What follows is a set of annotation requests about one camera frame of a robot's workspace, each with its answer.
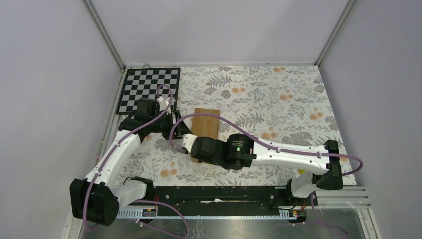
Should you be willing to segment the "brown cardboard express box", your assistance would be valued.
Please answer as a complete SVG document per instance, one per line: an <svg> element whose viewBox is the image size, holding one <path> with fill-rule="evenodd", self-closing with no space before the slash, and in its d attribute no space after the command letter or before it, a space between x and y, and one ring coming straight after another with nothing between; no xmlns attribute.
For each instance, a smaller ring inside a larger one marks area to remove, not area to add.
<svg viewBox="0 0 422 239"><path fill-rule="evenodd" d="M220 110L195 108L194 113L207 113L219 116ZM197 136L218 139L219 119L208 116L194 116L192 117L191 131Z"/></svg>

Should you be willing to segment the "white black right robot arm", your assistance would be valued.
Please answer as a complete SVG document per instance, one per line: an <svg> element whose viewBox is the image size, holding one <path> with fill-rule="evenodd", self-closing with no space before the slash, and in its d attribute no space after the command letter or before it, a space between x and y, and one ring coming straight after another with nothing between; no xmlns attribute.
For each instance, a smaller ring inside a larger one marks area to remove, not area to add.
<svg viewBox="0 0 422 239"><path fill-rule="evenodd" d="M285 197L288 203L298 205L316 189L340 190L343 179L335 140L320 146L301 146L275 143L244 134L233 134L227 141L186 134L182 147L198 162L220 166L227 170L273 165L304 170L288 183Z"/></svg>

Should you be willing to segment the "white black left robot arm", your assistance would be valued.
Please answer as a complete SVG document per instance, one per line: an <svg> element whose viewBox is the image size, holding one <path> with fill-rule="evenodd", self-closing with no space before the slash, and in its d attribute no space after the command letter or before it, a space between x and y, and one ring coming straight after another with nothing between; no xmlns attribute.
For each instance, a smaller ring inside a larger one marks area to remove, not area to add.
<svg viewBox="0 0 422 239"><path fill-rule="evenodd" d="M84 179L74 179L70 184L71 210L74 218L84 223L110 226L118 212L139 201L150 204L156 199L153 181L138 176L115 187L117 178L129 156L151 133L181 138L189 129L185 124L171 128L181 118L179 111L172 111L173 97L156 100L141 98L136 110L130 112L118 126L116 136L98 164Z"/></svg>

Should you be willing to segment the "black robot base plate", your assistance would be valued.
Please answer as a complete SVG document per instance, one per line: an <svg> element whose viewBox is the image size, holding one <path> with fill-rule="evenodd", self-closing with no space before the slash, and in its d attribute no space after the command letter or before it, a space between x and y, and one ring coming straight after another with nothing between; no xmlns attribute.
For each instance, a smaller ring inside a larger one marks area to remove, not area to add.
<svg viewBox="0 0 422 239"><path fill-rule="evenodd" d="M155 186L138 205L146 200L158 202L152 208L160 217L269 217L318 205L316 196L296 199L285 186Z"/></svg>

